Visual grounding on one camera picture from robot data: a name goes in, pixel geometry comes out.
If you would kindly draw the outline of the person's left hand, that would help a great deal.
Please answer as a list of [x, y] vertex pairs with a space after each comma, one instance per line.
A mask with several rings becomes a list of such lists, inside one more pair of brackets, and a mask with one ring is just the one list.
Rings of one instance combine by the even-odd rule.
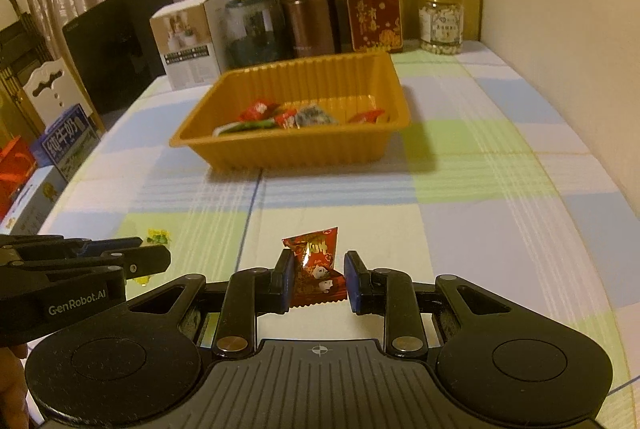
[[1, 349], [1, 417], [6, 423], [6, 427], [10, 429], [27, 429], [29, 427], [26, 405], [28, 389], [22, 363], [27, 354], [27, 345], [14, 345]]

